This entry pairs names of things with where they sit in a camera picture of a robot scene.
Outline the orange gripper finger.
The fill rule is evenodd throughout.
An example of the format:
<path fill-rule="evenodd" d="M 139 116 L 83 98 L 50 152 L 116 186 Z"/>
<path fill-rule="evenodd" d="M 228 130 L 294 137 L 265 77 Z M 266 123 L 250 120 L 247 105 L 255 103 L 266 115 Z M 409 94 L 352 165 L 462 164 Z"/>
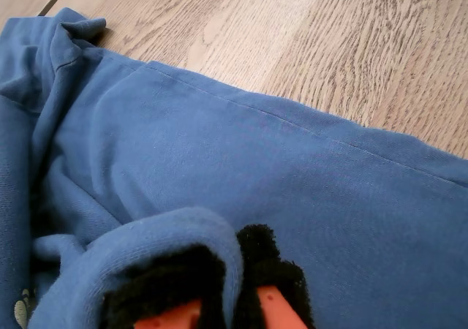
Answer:
<path fill-rule="evenodd" d="M 237 328 L 313 328 L 303 270 L 283 260 L 273 230 L 250 224 L 237 234 L 244 259 L 242 290 L 235 308 Z"/>
<path fill-rule="evenodd" d="M 101 328 L 133 328 L 192 300 L 201 301 L 196 328 L 225 328 L 222 308 L 225 266 L 201 245 L 132 266 L 130 280 L 104 295 Z"/>

